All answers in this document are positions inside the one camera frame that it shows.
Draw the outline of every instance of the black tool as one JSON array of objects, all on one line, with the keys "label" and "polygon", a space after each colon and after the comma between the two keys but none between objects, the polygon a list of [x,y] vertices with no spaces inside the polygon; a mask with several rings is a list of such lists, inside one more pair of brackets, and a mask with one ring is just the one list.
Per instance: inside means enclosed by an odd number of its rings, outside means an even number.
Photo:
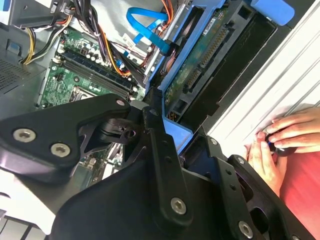
[{"label": "black tool", "polygon": [[297,147],[287,147],[287,148],[282,148],[282,147],[275,147],[275,144],[273,142],[269,141],[269,137],[271,137],[272,134],[269,134],[265,137],[265,141],[268,143],[269,147],[270,147],[270,151],[276,153],[278,156],[280,157],[288,157],[291,154],[294,154],[295,151],[297,150]]}]

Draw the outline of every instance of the screw hole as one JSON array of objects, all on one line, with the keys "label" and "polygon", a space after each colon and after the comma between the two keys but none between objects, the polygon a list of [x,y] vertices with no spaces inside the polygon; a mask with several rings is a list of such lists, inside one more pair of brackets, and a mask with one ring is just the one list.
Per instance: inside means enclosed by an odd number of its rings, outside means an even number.
[{"label": "screw hole", "polygon": [[168,163],[172,163],[172,159],[171,159],[171,157],[169,157],[169,156],[166,156],[166,157],[165,157],[165,160],[166,160]]},{"label": "screw hole", "polygon": [[116,103],[119,104],[120,106],[124,106],[125,105],[125,103],[122,100],[117,100]]},{"label": "screw hole", "polygon": [[204,176],[205,176],[206,178],[210,179],[210,178],[211,178],[211,173],[210,173],[210,172],[206,172],[206,173],[204,174]]},{"label": "screw hole", "polygon": [[234,185],[232,185],[232,184],[230,184],[230,188],[231,188],[233,191],[237,190],[236,187],[235,187]]},{"label": "screw hole", "polygon": [[133,130],[127,131],[124,135],[125,135],[126,139],[130,139],[130,138],[133,138],[136,135],[136,132],[133,131]]}]

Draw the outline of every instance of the blue plastic tab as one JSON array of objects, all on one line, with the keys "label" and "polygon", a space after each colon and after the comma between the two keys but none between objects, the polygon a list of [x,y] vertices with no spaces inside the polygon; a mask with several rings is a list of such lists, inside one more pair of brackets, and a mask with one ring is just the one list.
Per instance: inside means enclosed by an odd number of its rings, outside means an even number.
[{"label": "blue plastic tab", "polygon": [[10,9],[11,0],[0,0],[0,11],[7,12]]},{"label": "blue plastic tab", "polygon": [[295,15],[295,10],[283,0],[252,0],[251,7],[280,26],[286,25]]},{"label": "blue plastic tab", "polygon": [[180,124],[162,116],[165,132],[173,137],[176,152],[179,154],[193,137],[193,132]]},{"label": "blue plastic tab", "polygon": [[151,18],[155,18],[158,20],[164,20],[168,19],[167,14],[161,13],[161,12],[156,12],[156,11],[151,11],[139,7],[130,7],[128,11],[126,12],[126,19],[130,23],[130,25],[137,30],[142,36],[146,37],[149,39],[153,44],[155,44],[161,52],[164,54],[167,53],[170,49],[170,45],[167,44],[165,41],[163,41],[160,37],[158,37],[155,33],[153,33],[150,29],[147,27],[143,26],[140,22],[138,22],[132,15],[137,14],[137,15],[142,15],[142,16],[147,16]]}]

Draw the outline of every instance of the finger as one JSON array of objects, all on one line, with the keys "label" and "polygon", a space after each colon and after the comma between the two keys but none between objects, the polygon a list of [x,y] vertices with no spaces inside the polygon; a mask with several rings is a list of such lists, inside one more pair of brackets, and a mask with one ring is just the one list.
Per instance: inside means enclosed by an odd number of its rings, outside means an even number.
[{"label": "finger", "polygon": [[273,175],[276,172],[276,166],[272,159],[270,148],[265,141],[261,142],[262,165],[266,175]]},{"label": "finger", "polygon": [[313,120],[314,117],[310,114],[297,114],[291,115],[284,118],[281,118],[279,121],[275,122],[274,124],[268,126],[266,131],[268,134],[273,134],[281,129],[289,127],[293,124],[301,124],[306,123]]},{"label": "finger", "polygon": [[253,142],[251,144],[251,147],[250,147],[250,151],[249,151],[249,154],[248,154],[248,163],[251,165],[251,167],[254,167],[254,163],[253,163],[253,159],[254,159],[254,147],[255,147],[255,142]]},{"label": "finger", "polygon": [[264,141],[266,139],[266,134],[262,131],[258,132],[256,135],[257,139]]},{"label": "finger", "polygon": [[314,153],[320,152],[320,145],[318,146],[301,146],[298,147],[295,153],[297,154],[305,154],[305,153]]},{"label": "finger", "polygon": [[276,148],[312,147],[320,145],[320,133],[310,133],[276,141]]},{"label": "finger", "polygon": [[278,156],[276,167],[278,168],[279,172],[283,177],[285,176],[287,171],[287,162],[288,162],[287,156]]},{"label": "finger", "polygon": [[303,122],[288,126],[284,130],[270,136],[268,140],[272,143],[275,143],[282,139],[313,133],[320,133],[320,123],[317,121]]},{"label": "finger", "polygon": [[262,153],[260,143],[255,141],[252,144],[252,148],[250,151],[251,154],[251,161],[254,170],[261,176],[265,174],[263,163],[262,163]]},{"label": "finger", "polygon": [[241,152],[240,152],[240,156],[243,157],[245,160],[248,161],[248,155],[249,155],[249,151],[250,151],[250,146],[249,145],[244,145],[241,148]]}]

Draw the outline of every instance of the orange wire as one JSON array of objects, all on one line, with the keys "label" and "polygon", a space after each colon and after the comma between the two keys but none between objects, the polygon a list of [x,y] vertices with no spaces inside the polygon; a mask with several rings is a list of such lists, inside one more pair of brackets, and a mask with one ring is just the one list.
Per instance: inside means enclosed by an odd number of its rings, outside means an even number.
[{"label": "orange wire", "polygon": [[114,60],[114,58],[113,58],[113,56],[112,56],[112,53],[111,53],[111,49],[110,49],[110,46],[109,46],[109,43],[108,43],[107,36],[106,36],[105,32],[102,30],[102,28],[101,28],[100,25],[99,25],[99,28],[100,28],[100,32],[101,32],[101,34],[102,34],[102,36],[103,36],[104,43],[105,43],[105,45],[106,45],[106,50],[107,50],[107,52],[108,52],[109,59],[110,59],[110,61],[111,61],[111,64],[112,64],[113,68],[115,69],[115,71],[116,71],[118,74],[122,75],[122,76],[129,76],[129,75],[131,75],[131,73],[130,73],[129,71],[123,72],[123,71],[121,71],[121,70],[117,67],[117,65],[116,65],[116,63],[115,63],[115,60]]},{"label": "orange wire", "polygon": [[162,1],[163,5],[165,7],[165,10],[166,10],[167,14],[168,14],[168,23],[170,23],[171,22],[171,14],[170,14],[170,11],[168,9],[168,5],[166,4],[165,0],[161,0],[161,1]]}]

